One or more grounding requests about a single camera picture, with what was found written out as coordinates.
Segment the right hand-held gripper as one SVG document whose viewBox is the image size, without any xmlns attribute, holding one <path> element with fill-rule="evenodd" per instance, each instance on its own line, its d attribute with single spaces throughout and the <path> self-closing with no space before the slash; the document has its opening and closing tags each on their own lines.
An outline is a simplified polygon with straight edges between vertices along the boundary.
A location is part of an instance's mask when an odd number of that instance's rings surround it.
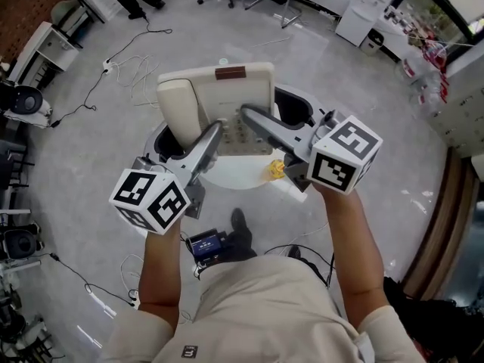
<svg viewBox="0 0 484 363">
<path fill-rule="evenodd" d="M 284 156 L 288 179 L 301 192 L 315 183 L 350 194 L 370 169 L 382 138 L 354 116 L 326 114 L 314 95 L 289 85 L 275 85 L 275 104 L 281 120 L 249 104 L 240 114 L 258 137 L 290 153 Z"/>
</svg>

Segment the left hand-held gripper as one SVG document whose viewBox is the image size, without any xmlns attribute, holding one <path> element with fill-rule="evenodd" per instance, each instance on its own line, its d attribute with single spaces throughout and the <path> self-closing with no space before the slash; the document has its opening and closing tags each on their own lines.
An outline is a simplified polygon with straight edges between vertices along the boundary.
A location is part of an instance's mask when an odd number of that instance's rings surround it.
<svg viewBox="0 0 484 363">
<path fill-rule="evenodd" d="M 124 169 L 110 204 L 131 226 L 160 235 L 182 216 L 198 219 L 205 197 L 198 177 L 217 160 L 222 130 L 221 121 L 211 123 L 183 160 L 172 160 L 185 151 L 162 122 L 144 146 L 145 157 L 137 157 L 130 169 Z"/>
</svg>

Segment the beige desk telephone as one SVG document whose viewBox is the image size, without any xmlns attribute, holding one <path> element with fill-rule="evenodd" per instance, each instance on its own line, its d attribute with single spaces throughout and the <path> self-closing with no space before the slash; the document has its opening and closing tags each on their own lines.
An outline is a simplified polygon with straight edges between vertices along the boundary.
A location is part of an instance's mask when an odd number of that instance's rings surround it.
<svg viewBox="0 0 484 363">
<path fill-rule="evenodd" d="M 186 148 L 211 123 L 222 123 L 220 156 L 268 156 L 273 148 L 242 120 L 253 105 L 272 115 L 274 65 L 269 62 L 198 67 L 158 76 L 157 101 L 177 142 Z"/>
</svg>

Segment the person's right forearm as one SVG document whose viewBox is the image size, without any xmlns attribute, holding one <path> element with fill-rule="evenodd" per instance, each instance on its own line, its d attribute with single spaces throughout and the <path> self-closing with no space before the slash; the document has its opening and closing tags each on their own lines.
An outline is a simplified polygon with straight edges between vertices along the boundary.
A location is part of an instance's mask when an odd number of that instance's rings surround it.
<svg viewBox="0 0 484 363">
<path fill-rule="evenodd" d="M 313 187 L 324 200 L 346 315 L 358 327 L 374 310 L 388 304 L 383 260 L 358 193 L 344 195 L 322 185 Z"/>
</svg>

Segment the person's left forearm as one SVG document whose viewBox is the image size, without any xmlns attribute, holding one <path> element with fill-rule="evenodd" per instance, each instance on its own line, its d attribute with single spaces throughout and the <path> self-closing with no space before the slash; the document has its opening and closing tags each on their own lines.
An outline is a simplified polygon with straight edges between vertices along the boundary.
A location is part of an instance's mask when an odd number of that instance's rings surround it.
<svg viewBox="0 0 484 363">
<path fill-rule="evenodd" d="M 178 326 L 182 287 L 180 225 L 177 220 L 164 235 L 147 234 L 138 285 L 138 309 L 162 318 L 173 330 Z"/>
</svg>

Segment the yellow toy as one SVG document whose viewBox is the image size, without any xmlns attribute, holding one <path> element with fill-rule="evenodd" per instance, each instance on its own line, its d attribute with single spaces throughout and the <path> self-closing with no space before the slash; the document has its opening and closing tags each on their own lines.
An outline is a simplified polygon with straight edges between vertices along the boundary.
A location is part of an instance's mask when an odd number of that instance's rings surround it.
<svg viewBox="0 0 484 363">
<path fill-rule="evenodd" d="M 284 176 L 284 161 L 281 159 L 272 160 L 264 169 L 264 177 L 268 182 L 282 179 Z"/>
</svg>

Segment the person's left black shoe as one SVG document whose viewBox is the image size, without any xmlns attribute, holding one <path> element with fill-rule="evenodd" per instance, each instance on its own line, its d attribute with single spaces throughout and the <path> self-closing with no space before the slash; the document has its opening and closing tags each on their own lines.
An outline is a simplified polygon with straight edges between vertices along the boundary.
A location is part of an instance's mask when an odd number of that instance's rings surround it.
<svg viewBox="0 0 484 363">
<path fill-rule="evenodd" d="M 235 208 L 231 214 L 231 227 L 233 233 L 245 240 L 247 243 L 251 243 L 253 239 L 252 232 L 247 226 L 245 215 L 241 208 Z"/>
</svg>

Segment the black waist device with screen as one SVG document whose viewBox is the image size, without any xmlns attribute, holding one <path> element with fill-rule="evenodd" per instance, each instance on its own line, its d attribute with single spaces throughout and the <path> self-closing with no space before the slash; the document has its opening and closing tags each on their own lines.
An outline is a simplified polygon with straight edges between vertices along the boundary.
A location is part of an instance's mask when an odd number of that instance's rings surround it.
<svg viewBox="0 0 484 363">
<path fill-rule="evenodd" d="M 213 228 L 189 237 L 185 243 L 196 264 L 205 268 L 212 265 L 226 251 L 226 239 L 225 231 L 218 231 Z"/>
</svg>

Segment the person's black trousers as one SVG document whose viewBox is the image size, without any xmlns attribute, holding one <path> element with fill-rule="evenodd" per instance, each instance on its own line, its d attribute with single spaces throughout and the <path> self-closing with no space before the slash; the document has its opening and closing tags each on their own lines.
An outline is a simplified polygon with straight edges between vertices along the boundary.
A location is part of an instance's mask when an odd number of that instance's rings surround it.
<svg viewBox="0 0 484 363">
<path fill-rule="evenodd" d="M 226 248 L 226 251 L 218 257 L 218 263 L 240 262 L 257 256 L 256 252 L 252 249 L 252 242 L 247 243 L 245 240 L 242 240 L 233 232 L 231 232 L 227 236 L 226 242 L 228 243 L 228 247 Z M 313 270 L 318 278 L 321 281 L 325 282 L 325 279 L 323 278 L 322 274 L 319 272 L 318 268 L 314 263 L 303 257 L 298 260 L 310 267 L 310 269 Z"/>
</svg>

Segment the white water dispenser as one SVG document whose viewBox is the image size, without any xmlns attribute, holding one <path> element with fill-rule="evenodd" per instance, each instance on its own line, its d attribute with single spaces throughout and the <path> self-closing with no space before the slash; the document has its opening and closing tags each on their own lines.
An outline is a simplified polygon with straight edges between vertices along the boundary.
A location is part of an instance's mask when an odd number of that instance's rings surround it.
<svg viewBox="0 0 484 363">
<path fill-rule="evenodd" d="M 335 33 L 359 47 L 392 0 L 350 0 Z"/>
</svg>

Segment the pile of clear plastic bags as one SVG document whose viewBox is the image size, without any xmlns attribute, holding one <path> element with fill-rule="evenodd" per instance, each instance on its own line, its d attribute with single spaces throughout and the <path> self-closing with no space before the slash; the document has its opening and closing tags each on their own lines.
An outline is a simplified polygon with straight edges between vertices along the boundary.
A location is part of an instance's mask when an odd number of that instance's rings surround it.
<svg viewBox="0 0 484 363">
<path fill-rule="evenodd" d="M 411 90 L 411 101 L 427 109 L 447 103 L 447 50 L 441 42 L 424 40 L 422 47 L 403 57 L 396 65 L 396 75 Z"/>
</svg>

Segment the black round dish device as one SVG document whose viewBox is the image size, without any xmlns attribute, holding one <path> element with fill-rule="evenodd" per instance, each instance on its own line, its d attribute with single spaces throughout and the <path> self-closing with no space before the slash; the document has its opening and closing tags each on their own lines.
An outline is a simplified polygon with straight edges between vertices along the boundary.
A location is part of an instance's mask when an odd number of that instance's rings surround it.
<svg viewBox="0 0 484 363">
<path fill-rule="evenodd" d="M 11 111 L 20 115 L 37 113 L 43 103 L 42 93 L 28 85 L 18 85 L 14 88 L 11 100 Z"/>
<path fill-rule="evenodd" d="M 36 251 L 36 237 L 29 231 L 14 228 L 0 234 L 0 261 L 26 259 Z"/>
</svg>

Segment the white desk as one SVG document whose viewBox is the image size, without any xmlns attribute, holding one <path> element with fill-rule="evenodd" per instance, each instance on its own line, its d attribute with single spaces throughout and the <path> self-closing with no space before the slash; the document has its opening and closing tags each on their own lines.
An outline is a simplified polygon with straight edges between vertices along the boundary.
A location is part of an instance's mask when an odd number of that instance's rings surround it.
<svg viewBox="0 0 484 363">
<path fill-rule="evenodd" d="M 58 73 L 65 72 L 78 55 L 63 34 L 42 22 L 20 52 L 8 79 L 42 89 Z"/>
</svg>

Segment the white locker cabinet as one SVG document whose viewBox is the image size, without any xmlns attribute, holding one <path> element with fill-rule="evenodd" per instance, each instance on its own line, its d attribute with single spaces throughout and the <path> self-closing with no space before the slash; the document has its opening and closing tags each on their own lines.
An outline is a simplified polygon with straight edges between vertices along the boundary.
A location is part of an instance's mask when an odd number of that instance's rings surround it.
<svg viewBox="0 0 484 363">
<path fill-rule="evenodd" d="M 484 87 L 444 104 L 429 119 L 442 140 L 461 157 L 484 153 Z"/>
</svg>

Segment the person's beige shirt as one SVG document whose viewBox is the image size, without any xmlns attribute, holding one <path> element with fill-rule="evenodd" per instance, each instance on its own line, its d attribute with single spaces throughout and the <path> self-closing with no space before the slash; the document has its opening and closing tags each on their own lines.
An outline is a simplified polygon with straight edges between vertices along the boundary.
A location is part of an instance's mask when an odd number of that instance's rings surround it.
<svg viewBox="0 0 484 363">
<path fill-rule="evenodd" d="M 119 313 L 99 363 L 425 363 L 391 306 L 352 326 L 302 262 L 257 256 L 208 268 L 194 320 Z"/>
</svg>

